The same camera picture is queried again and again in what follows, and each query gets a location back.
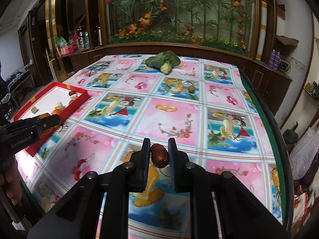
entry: glass display case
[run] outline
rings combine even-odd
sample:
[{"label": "glass display case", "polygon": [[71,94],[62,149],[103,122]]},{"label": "glass display case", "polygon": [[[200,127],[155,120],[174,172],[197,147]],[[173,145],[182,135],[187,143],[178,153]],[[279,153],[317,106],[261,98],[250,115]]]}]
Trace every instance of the glass display case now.
[{"label": "glass display case", "polygon": [[108,43],[173,42],[250,54],[254,0],[105,0]]}]

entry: human hand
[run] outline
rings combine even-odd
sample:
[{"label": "human hand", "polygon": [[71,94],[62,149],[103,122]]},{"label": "human hand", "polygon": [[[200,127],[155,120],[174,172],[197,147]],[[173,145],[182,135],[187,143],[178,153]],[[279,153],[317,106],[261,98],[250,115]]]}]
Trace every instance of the human hand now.
[{"label": "human hand", "polygon": [[6,173],[0,174],[0,186],[4,183],[4,179],[9,183],[8,189],[6,191],[7,196],[11,199],[14,205],[18,204],[22,198],[22,188],[20,185],[20,175],[18,170],[18,163],[13,156],[10,159],[11,164]]}]

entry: red box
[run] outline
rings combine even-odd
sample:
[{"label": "red box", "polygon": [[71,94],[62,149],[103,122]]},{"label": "red box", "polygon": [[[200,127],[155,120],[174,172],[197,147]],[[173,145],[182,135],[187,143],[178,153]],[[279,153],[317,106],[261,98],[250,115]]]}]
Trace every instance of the red box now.
[{"label": "red box", "polygon": [[[66,119],[75,112],[88,98],[89,95],[87,93],[87,90],[79,87],[75,87],[69,84],[60,83],[60,82],[53,82],[52,84],[45,87],[42,91],[40,91],[35,97],[33,97],[26,105],[20,109],[17,114],[13,117],[14,121],[17,121],[21,118],[21,116],[28,111],[33,104],[35,104],[39,99],[41,99],[47,92],[49,92],[54,87],[61,87],[70,91],[75,91],[76,93],[81,93],[81,95],[74,100],[69,106],[67,106],[62,112],[59,114],[61,123],[66,121]],[[29,155],[32,157],[37,153],[38,149],[50,138],[52,133],[56,130],[56,128],[53,128],[52,131],[44,135],[42,134],[40,136],[40,140],[38,142],[35,142],[34,144],[30,145],[29,147],[25,148],[25,150],[28,152]]]}]

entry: red date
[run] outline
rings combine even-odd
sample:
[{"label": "red date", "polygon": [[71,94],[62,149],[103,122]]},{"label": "red date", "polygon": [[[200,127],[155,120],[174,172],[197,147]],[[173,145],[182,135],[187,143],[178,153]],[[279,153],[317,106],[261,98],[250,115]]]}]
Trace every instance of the red date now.
[{"label": "red date", "polygon": [[169,163],[169,154],[164,146],[153,144],[151,146],[152,163],[157,168],[164,168]]}]

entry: screw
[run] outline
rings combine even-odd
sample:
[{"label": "screw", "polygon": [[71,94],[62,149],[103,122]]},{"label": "screw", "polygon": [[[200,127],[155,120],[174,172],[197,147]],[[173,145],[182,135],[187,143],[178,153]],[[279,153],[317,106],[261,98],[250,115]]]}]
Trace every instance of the screw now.
[{"label": "screw", "polygon": [[134,166],[134,164],[132,163],[132,162],[126,162],[125,164],[124,164],[124,168],[125,169],[130,169],[130,168],[132,168]]},{"label": "screw", "polygon": [[88,179],[94,179],[96,177],[96,172],[90,171],[87,173],[87,178]]},{"label": "screw", "polygon": [[231,173],[231,172],[223,172],[223,176],[224,176],[226,179],[230,179],[230,178],[232,178],[232,173]]},{"label": "screw", "polygon": [[195,164],[192,163],[192,162],[188,162],[188,163],[185,164],[185,167],[186,167],[187,169],[193,169],[193,168],[195,167]]}]

